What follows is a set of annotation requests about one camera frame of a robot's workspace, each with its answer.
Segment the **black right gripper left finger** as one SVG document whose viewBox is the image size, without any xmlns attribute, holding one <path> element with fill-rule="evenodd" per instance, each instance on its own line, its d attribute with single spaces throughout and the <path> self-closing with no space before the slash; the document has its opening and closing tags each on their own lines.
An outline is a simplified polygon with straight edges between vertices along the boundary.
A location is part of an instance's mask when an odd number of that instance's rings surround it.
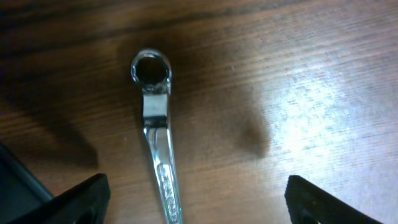
<svg viewBox="0 0 398 224">
<path fill-rule="evenodd" d="M 107 175 L 98 173 L 10 224 L 103 224 L 110 196 Z"/>
</svg>

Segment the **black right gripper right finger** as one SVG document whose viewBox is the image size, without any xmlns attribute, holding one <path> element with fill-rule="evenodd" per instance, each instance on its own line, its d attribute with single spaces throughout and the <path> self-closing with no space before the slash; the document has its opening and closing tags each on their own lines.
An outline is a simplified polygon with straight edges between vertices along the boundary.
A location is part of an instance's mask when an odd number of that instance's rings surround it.
<svg viewBox="0 0 398 224">
<path fill-rule="evenodd" d="M 291 175 L 285 190 L 292 224 L 381 224 L 299 175 Z"/>
</svg>

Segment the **silver ring wrench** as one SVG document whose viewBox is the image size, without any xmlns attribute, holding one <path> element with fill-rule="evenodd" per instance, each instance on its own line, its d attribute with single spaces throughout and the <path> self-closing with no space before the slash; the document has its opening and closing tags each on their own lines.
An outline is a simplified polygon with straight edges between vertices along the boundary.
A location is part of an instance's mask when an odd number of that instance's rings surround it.
<svg viewBox="0 0 398 224">
<path fill-rule="evenodd" d="M 131 76 L 142 91 L 143 133 L 150 149 L 165 221 L 183 224 L 170 127 L 171 64 L 161 51 L 143 49 L 131 62 Z"/>
</svg>

